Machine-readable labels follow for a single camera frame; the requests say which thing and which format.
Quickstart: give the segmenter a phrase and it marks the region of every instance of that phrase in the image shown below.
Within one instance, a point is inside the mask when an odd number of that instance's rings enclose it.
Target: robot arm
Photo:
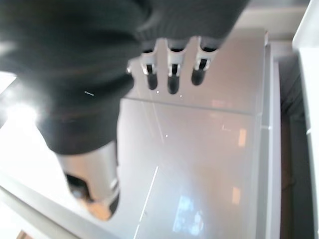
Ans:
[[[144,52],[142,66],[149,88],[155,89],[156,48],[148,43],[167,38],[168,90],[174,94],[185,39],[204,36],[213,44],[206,49],[218,49],[246,4],[3,0],[0,70],[13,72],[18,81],[0,96],[0,114],[21,101],[36,108],[37,127],[56,153],[73,196],[94,216],[107,220],[119,201],[116,132],[120,99],[133,87],[128,61]],[[201,49],[194,71],[205,71],[213,58]]]

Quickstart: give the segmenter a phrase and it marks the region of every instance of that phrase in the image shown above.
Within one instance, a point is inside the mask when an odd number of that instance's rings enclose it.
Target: bright light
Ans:
[[[240,192],[239,188],[233,187],[233,198],[232,204],[239,205],[240,204]]]
[[[7,115],[9,120],[18,122],[34,123],[37,119],[36,111],[32,107],[25,104],[18,104],[10,107],[7,110]]]

